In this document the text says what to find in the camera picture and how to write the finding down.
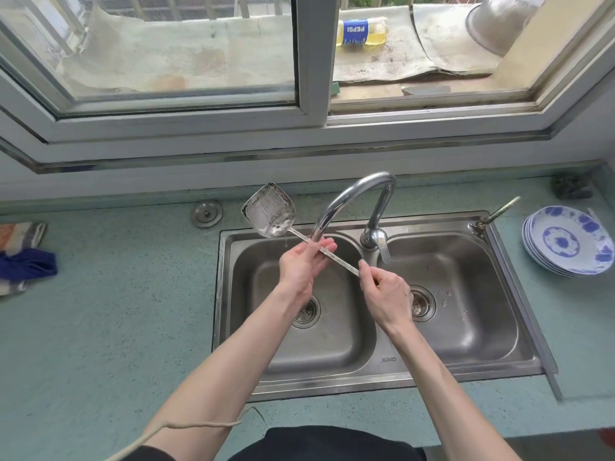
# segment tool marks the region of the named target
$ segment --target orange and white cloth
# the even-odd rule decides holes
[[[22,249],[37,247],[47,224],[13,223],[0,225],[0,251],[15,255]],[[27,289],[27,281],[0,279],[0,296],[18,293]]]

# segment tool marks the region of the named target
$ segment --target blue label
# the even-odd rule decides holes
[[[364,44],[367,41],[367,34],[370,31],[366,19],[354,19],[344,21],[344,39],[342,45]]]

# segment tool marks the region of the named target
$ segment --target countertop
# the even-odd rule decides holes
[[[558,403],[544,376],[464,383],[505,437],[615,425],[615,269],[589,279],[558,277],[520,242],[524,218],[557,203],[549,179],[399,188],[388,216],[494,210],[496,221],[559,367]],[[293,196],[297,223],[313,222],[334,194]],[[370,191],[339,220],[366,219]],[[90,209],[0,217],[45,221],[41,247],[60,274],[0,299],[0,444],[22,461],[97,460],[136,438],[173,389],[211,352],[219,231],[248,227],[243,200],[225,200],[212,229],[189,224],[192,204]],[[611,233],[615,214],[593,208]],[[365,430],[415,446],[439,444],[416,388],[256,403],[218,455],[258,440],[267,426],[324,424]]]

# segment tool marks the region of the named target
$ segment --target person's left hand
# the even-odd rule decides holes
[[[329,252],[338,248],[333,239],[323,238],[318,243],[311,241],[309,244],[297,244],[280,257],[279,286],[293,295],[297,312],[309,301],[314,279],[328,264],[329,259],[319,252],[319,247]]]

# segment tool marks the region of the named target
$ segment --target black sleeve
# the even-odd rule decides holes
[[[140,446],[122,461],[175,461],[175,459],[153,446]]]

